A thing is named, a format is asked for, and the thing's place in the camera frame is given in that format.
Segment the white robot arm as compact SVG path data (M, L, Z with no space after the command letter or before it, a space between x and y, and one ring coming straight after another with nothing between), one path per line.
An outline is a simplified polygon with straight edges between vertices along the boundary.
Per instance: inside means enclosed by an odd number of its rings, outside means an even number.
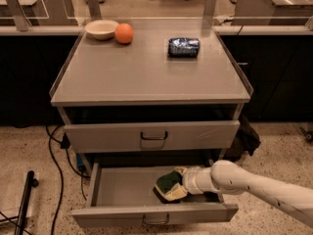
M211 167L175 167L156 186L167 201L204 192L240 194L244 191L293 218L313 226L313 190L260 176L237 164L220 160Z

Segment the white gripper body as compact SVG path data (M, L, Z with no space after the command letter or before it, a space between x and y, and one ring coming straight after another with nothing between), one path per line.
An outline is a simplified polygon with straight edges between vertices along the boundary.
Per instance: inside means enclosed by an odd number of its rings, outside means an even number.
M187 168L183 173L182 183L192 195L219 192L219 188L212 181L210 167L193 166Z

